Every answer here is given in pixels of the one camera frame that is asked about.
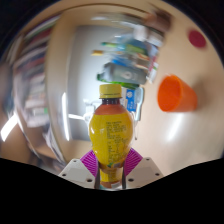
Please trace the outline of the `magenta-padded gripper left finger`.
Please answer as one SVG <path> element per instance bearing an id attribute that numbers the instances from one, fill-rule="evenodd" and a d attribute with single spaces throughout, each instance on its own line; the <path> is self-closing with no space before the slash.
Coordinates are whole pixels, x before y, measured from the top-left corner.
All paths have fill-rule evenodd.
<path id="1" fill-rule="evenodd" d="M 92 150 L 80 159 L 73 158 L 59 176 L 84 188 L 98 189 L 100 187 L 98 160 Z"/>

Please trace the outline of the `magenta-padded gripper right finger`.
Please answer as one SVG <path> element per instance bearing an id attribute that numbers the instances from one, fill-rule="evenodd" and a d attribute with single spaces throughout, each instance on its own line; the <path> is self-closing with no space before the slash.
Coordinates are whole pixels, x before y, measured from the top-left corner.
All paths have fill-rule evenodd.
<path id="1" fill-rule="evenodd" d="M 162 172 L 150 157 L 142 157 L 136 150 L 130 149 L 123 166 L 123 189 L 140 188 L 162 177 Z"/>

